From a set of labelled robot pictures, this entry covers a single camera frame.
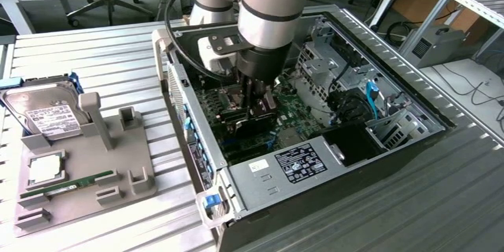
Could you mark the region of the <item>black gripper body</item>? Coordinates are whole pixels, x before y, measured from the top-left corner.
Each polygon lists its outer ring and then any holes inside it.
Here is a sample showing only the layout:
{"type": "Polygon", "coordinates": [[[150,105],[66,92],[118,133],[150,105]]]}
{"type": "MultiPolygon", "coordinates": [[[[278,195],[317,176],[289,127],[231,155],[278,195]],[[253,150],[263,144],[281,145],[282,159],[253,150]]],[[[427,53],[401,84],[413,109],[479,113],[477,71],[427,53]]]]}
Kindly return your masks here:
{"type": "Polygon", "coordinates": [[[249,78],[271,83],[279,75],[291,44],[274,49],[253,47],[237,52],[237,69],[249,78]]]}

